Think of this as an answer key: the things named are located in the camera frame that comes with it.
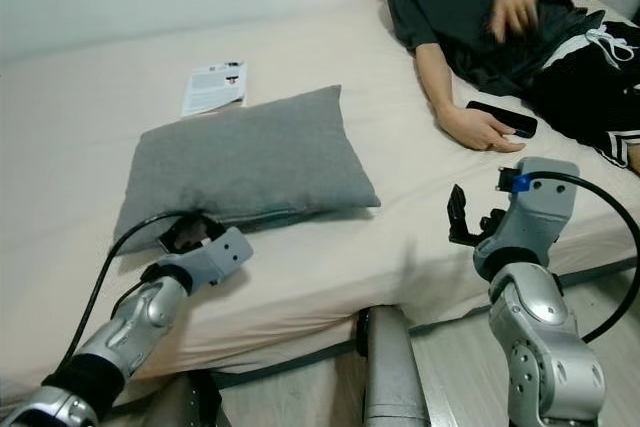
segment white drawstring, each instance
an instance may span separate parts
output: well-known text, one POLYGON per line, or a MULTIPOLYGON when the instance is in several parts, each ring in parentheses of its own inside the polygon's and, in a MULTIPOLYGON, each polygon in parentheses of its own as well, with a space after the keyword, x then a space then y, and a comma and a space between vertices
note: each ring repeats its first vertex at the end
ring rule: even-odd
POLYGON ((592 44, 597 45, 604 52, 604 57, 607 59, 607 63, 616 69, 620 70, 620 66, 616 62, 616 60, 620 62, 628 62, 634 58, 635 52, 633 49, 637 49, 638 47, 634 47, 627 44, 626 39, 616 39, 613 35, 609 34, 607 31, 606 25, 601 25, 599 29, 590 29, 587 30, 585 37, 592 44), (605 47, 603 42, 606 42, 609 45, 609 50, 605 47), (622 58, 618 57, 616 54, 616 49, 621 49, 629 54, 629 57, 622 58))

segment black cable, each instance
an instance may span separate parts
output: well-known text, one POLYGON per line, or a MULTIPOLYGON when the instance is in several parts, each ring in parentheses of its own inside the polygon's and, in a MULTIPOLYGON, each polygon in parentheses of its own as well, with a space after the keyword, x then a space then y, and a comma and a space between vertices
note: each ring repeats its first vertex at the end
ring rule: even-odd
POLYGON ((635 273, 633 275, 633 280, 631 281, 631 285, 629 286, 627 294, 624 296, 624 299, 622 299, 622 302, 620 302, 620 305, 613 312, 613 314, 611 314, 611 316, 607 320, 600 324, 599 327, 593 329, 587 335, 582 337, 582 340, 584 342, 589 343, 592 340, 597 339, 607 330, 613 327, 616 322, 618 322, 618 320, 620 320, 620 318, 629 310, 629 307, 631 307, 631 304, 633 304, 633 301, 638 295, 638 291, 640 290, 640 270, 638 269, 638 262, 640 262, 640 228, 638 227, 638 224, 633 219, 631 214, 622 206, 622 204, 620 204, 620 202, 614 199, 608 192, 601 189, 597 185, 592 184, 588 180, 581 179, 580 177, 576 177, 574 175, 563 174, 561 172, 546 171, 531 172, 528 174, 524 174, 524 176, 529 177, 531 180, 562 180, 565 182, 569 182, 570 184, 578 185, 593 192, 606 203, 608 203, 611 207, 613 207, 613 209, 620 215, 620 217, 622 217, 622 220, 624 220, 624 223, 627 224, 627 227, 629 227, 629 230, 631 231, 631 236, 633 237, 633 241, 636 245, 636 267, 635 273))
POLYGON ((111 309, 111 317, 109 317, 110 319, 113 319, 116 316, 116 312, 118 311, 118 308, 120 307, 122 301, 129 297, 133 293, 133 291, 138 290, 142 284, 144 284, 144 282, 138 282, 130 289, 127 289, 127 291, 122 294, 118 300, 116 300, 116 303, 113 305, 113 309, 111 309))
POLYGON ((111 265, 111 262, 113 262, 113 259, 115 258, 115 256, 118 255, 118 251, 120 250, 120 248, 122 248, 122 245, 127 240, 129 240, 129 238, 133 234, 135 234, 136 232, 138 232, 139 230, 145 228, 150 224, 153 224, 155 222, 158 222, 159 220, 167 219, 170 217, 186 217, 186 216, 208 218, 205 216, 203 212, 193 212, 193 211, 185 211, 185 210, 174 210, 169 212, 163 212, 162 214, 154 215, 153 217, 149 217, 148 219, 145 219, 142 222, 137 223, 136 225, 131 227, 129 230, 127 230, 124 234, 122 234, 120 238, 111 246, 111 248, 109 249, 109 253, 107 254, 107 258, 102 264, 102 268, 100 269, 100 273, 98 274, 96 283, 93 286, 93 290, 91 291, 91 296, 89 297, 89 301, 87 302, 87 305, 84 309, 82 318, 80 319, 80 323, 76 328, 75 334, 73 334, 73 339, 71 339, 71 343, 69 344, 69 347, 67 348, 67 351, 65 352, 64 357, 62 357, 62 360, 58 365, 58 369, 60 369, 64 364, 66 364, 69 361, 69 359, 71 359, 74 352, 76 351, 76 348, 78 347, 78 343, 80 342, 80 338, 82 337, 82 334, 84 333, 84 329, 87 326, 87 322, 89 321, 89 317, 91 316, 91 312, 93 311, 93 306, 95 305, 96 299, 98 298, 98 294, 100 293, 100 288, 102 287, 102 284, 104 283, 104 279, 107 276, 107 272, 109 271, 109 266, 111 265))

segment gray pillow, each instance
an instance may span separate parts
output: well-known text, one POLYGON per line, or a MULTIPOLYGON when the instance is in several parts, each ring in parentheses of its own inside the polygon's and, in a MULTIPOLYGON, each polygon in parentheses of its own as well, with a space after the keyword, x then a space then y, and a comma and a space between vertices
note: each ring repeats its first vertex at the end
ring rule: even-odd
MULTIPOLYGON (((380 201, 347 140, 335 85, 151 130, 136 148, 114 239, 167 210, 228 225, 273 225, 380 201)), ((122 253, 155 245, 176 219, 145 227, 122 253)))

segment bed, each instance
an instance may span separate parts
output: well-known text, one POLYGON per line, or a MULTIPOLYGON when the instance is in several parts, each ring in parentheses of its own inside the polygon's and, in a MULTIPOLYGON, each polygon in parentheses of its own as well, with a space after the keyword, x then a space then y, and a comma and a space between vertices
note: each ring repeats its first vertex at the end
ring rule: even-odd
MULTIPOLYGON (((241 373, 294 359, 352 338, 354 313, 372 305, 399 304, 417 325, 485 304, 472 249, 447 241, 447 199, 454 183, 465 189, 475 228, 482 215, 507 205, 507 196, 494 191, 498 167, 523 155, 577 163, 640 218, 639 179, 544 121, 521 154, 472 152, 443 135, 411 57, 389 32, 383 4, 15 63, 0 78, 5 408, 56 366, 72 336, 110 245, 140 134, 178 119, 193 68, 236 59, 249 65, 249 105, 343 85, 345 130, 382 207, 250 234, 255 256, 225 284, 189 300, 138 379, 203 367, 241 373)), ((455 97, 459 105, 477 99, 526 111, 517 99, 481 94, 459 79, 455 97)), ((112 267, 87 333, 157 255, 134 254, 112 267)), ((553 271, 633 255, 616 214, 579 192, 552 250, 553 271)))

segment black shorts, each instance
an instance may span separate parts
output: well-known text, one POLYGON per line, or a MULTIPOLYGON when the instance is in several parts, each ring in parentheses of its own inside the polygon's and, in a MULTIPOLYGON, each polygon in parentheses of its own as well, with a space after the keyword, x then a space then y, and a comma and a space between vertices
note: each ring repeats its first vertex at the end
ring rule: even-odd
MULTIPOLYGON (((640 47, 640 28, 606 22, 607 33, 640 47)), ((533 79, 529 101, 551 127, 626 167, 627 146, 640 144, 640 48, 619 69, 590 44, 533 79)))

